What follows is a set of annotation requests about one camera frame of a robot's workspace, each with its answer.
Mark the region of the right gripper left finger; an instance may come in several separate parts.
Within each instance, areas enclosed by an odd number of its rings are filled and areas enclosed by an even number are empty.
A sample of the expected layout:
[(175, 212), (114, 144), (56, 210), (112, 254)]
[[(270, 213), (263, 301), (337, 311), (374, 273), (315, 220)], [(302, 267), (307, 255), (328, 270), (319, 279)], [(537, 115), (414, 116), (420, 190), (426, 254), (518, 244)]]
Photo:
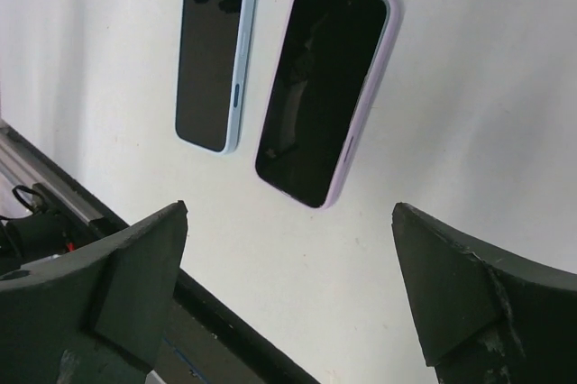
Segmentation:
[(1, 278), (3, 383), (143, 383), (187, 239), (178, 201), (120, 232)]

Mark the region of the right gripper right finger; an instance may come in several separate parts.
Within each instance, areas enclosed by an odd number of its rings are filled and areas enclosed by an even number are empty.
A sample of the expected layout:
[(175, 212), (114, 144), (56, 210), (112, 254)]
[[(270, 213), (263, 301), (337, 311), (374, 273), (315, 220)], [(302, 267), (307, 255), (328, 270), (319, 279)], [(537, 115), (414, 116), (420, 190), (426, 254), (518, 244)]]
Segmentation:
[(576, 277), (406, 203), (392, 231), (426, 365), (441, 383), (574, 383)]

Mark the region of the black phone blue edge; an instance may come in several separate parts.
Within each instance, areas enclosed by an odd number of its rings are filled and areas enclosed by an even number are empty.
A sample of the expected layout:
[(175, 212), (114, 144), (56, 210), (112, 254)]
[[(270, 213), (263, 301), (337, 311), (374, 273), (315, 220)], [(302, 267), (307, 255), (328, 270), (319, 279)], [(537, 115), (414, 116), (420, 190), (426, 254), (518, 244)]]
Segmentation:
[(175, 128), (223, 152), (227, 142), (242, 0), (183, 0)]

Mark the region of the light blue phone case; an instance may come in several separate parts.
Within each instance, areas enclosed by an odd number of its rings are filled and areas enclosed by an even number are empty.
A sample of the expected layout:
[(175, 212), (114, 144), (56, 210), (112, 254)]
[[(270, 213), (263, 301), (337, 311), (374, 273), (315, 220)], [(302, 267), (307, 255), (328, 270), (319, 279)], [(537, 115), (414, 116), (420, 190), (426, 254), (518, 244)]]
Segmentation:
[(236, 54), (234, 59), (233, 87), (231, 91), (229, 110), (229, 126), (225, 149), (223, 152), (214, 152), (188, 142), (197, 146), (198, 148), (216, 154), (226, 154), (234, 151), (240, 138), (243, 114), (243, 97), (245, 81), (247, 78), (247, 70), (249, 67), (255, 5), (256, 0), (242, 0)]

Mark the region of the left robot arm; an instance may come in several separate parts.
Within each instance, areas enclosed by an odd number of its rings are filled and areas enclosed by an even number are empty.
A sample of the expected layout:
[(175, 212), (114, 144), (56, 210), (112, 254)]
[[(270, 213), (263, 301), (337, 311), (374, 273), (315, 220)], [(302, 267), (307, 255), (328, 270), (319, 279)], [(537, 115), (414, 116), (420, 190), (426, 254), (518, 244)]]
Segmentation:
[(89, 226), (45, 186), (13, 187), (14, 198), (30, 213), (1, 216), (1, 274), (24, 264), (66, 254), (97, 239)]

